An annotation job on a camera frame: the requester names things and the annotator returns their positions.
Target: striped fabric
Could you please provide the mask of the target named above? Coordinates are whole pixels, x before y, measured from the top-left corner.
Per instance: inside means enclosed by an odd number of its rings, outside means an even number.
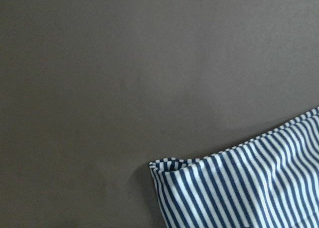
[[[150,169],[169,228],[318,228],[319,107],[219,153]]]

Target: striped shirt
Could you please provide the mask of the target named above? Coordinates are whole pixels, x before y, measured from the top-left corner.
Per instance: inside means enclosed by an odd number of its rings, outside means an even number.
[[[196,159],[150,162],[168,228],[319,227],[319,107]]]

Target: gray background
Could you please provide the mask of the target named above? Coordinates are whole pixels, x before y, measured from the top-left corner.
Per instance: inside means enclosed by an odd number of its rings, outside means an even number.
[[[0,226],[163,228],[151,160],[319,105],[319,0],[0,0]]]

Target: gray surface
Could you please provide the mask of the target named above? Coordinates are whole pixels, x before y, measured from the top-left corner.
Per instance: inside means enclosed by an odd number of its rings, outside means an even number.
[[[163,228],[147,163],[319,105],[318,0],[0,0],[0,226]]]

